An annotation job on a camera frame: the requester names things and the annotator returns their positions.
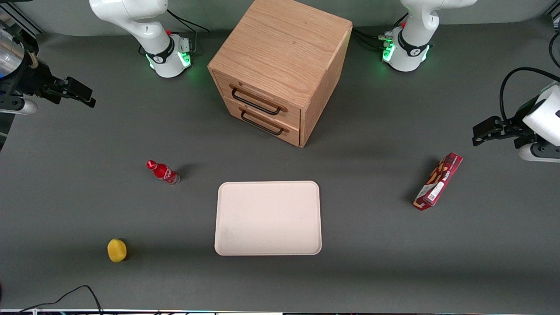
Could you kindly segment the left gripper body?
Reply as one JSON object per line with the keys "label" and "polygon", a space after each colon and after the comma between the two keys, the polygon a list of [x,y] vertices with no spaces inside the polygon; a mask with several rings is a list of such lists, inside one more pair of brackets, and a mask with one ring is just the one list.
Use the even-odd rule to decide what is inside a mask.
{"label": "left gripper body", "polygon": [[554,146],[560,145],[560,88],[549,84],[537,96],[535,104],[522,119],[535,134]]}

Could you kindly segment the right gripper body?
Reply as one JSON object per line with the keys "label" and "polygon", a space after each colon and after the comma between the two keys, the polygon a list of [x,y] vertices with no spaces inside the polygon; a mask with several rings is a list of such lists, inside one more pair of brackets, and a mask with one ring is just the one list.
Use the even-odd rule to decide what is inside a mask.
{"label": "right gripper body", "polygon": [[38,66],[37,68],[30,68],[29,66],[23,68],[22,66],[1,78],[1,94],[4,95],[8,92],[10,84],[14,82],[16,76],[21,74],[18,82],[15,84],[13,95],[19,93],[21,95],[37,96],[44,98],[52,103],[59,103],[60,97],[50,94],[47,88],[53,88],[58,78],[54,77],[50,71],[49,66]]}

